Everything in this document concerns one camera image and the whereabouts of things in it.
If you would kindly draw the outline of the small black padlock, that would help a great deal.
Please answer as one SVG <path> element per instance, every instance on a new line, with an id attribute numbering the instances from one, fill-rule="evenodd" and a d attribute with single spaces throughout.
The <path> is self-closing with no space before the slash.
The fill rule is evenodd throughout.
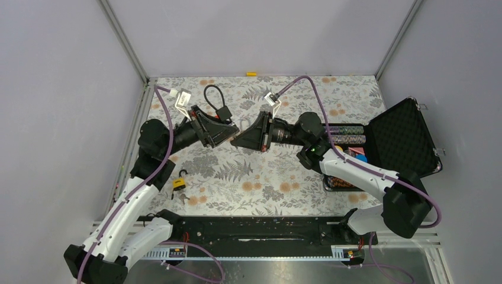
<path id="1" fill-rule="evenodd" d="M 217 118 L 220 120 L 220 121 L 231 121 L 231 112 L 228 108 L 228 106 L 222 106 L 221 108 L 217 109 L 216 110 L 216 115 L 217 115 Z"/>

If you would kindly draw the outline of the yellow padlock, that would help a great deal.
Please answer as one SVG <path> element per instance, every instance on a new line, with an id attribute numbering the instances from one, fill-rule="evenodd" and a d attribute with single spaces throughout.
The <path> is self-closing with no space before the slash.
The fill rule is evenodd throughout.
<path id="1" fill-rule="evenodd" d="M 188 174 L 186 169 L 182 169 L 179 171 L 178 178 L 173 180 L 172 186 L 173 191 L 180 191 L 186 188 L 185 176 Z"/>

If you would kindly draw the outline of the brass long-shackle padlock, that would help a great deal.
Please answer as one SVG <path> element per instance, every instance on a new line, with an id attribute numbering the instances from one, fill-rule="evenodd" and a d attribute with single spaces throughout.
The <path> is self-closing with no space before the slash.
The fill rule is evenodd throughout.
<path id="1" fill-rule="evenodd" d="M 239 127 L 241 131 L 248 129 L 252 125 L 252 121 L 249 118 L 239 119 Z"/>

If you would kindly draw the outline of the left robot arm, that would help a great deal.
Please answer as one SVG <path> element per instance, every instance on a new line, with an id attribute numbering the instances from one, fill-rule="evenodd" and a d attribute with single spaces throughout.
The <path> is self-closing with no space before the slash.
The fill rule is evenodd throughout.
<path id="1" fill-rule="evenodd" d="M 197 142 L 215 148 L 239 132 L 224 117 L 210 116 L 194 105 L 180 124 L 157 119 L 143 123 L 138 157 L 118 201 L 83 244 L 71 244 L 63 255 L 78 283 L 123 283 L 128 271 L 154 247 L 182 239 L 184 228 L 177 217 L 162 212 L 132 237 L 128 234 L 175 169 L 171 154 Z"/>

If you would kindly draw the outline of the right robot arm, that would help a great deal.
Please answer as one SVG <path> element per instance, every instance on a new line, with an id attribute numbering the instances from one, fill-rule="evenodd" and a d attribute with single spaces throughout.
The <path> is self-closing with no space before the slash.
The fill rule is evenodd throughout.
<path id="1" fill-rule="evenodd" d="M 340 178 L 380 201 L 379 206 L 355 208 L 343 217 L 334 233 L 345 243 L 353 244 L 367 233 L 385 229 L 412 238 L 432 209 L 414 172 L 382 169 L 334 148 L 314 112 L 305 112 L 290 124 L 262 111 L 248 129 L 231 141 L 232 146 L 261 152 L 266 152 L 271 143 L 301 146 L 297 158 L 304 168 Z"/>

